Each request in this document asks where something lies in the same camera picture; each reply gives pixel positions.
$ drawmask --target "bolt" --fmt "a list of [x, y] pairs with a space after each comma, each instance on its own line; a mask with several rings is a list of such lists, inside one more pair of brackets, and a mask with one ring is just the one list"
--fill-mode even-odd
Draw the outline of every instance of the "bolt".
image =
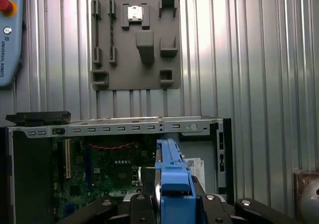
[[110, 205], [110, 204], [112, 204], [112, 203], [111, 203], [111, 202], [104, 202], [102, 205], [108, 206], [108, 205]]
[[217, 223], [223, 223], [223, 222], [224, 222], [224, 220], [221, 219], [221, 218], [216, 218], [215, 221], [216, 221]]
[[245, 206], [250, 206], [251, 204], [250, 201], [248, 200], [242, 200], [241, 203], [244, 204]]
[[4, 32], [4, 34], [5, 35], [9, 35], [11, 32], [12, 32], [12, 29], [10, 28], [10, 27], [5, 27], [4, 29], [3, 29], [3, 32]]
[[214, 200], [215, 199], [215, 197], [213, 195], [207, 195], [206, 198], [209, 199], [209, 200]]

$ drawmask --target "corrugated metal wall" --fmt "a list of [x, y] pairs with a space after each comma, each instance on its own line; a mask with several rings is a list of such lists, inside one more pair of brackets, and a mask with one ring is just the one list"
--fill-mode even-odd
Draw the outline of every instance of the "corrugated metal wall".
[[182, 88], [96, 93], [90, 0], [26, 0], [23, 67], [0, 92], [0, 124], [59, 110], [231, 117], [237, 197], [292, 215], [293, 170], [319, 168], [318, 10], [316, 0], [180, 0]]

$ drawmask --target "connector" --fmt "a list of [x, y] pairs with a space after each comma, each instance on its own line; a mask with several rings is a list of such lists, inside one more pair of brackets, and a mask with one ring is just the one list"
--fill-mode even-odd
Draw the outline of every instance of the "connector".
[[65, 140], [65, 177], [72, 177], [72, 139]]

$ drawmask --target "sticker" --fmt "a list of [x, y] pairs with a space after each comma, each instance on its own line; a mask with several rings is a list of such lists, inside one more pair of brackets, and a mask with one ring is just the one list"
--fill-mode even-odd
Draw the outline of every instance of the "sticker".
[[201, 184], [201, 187], [203, 188], [204, 192], [206, 193], [204, 160], [200, 161], [200, 180], [199, 180], [199, 183]]
[[189, 166], [191, 174], [199, 180], [201, 187], [205, 192], [205, 166], [204, 161], [200, 160], [200, 158], [186, 158], [184, 161]]

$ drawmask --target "green circuit board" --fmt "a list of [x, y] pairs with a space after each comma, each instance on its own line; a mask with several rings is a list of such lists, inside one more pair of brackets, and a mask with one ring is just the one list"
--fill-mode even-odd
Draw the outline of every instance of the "green circuit board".
[[139, 169], [154, 167], [156, 139], [95, 142], [57, 139], [53, 144], [55, 221], [97, 198], [142, 191]]

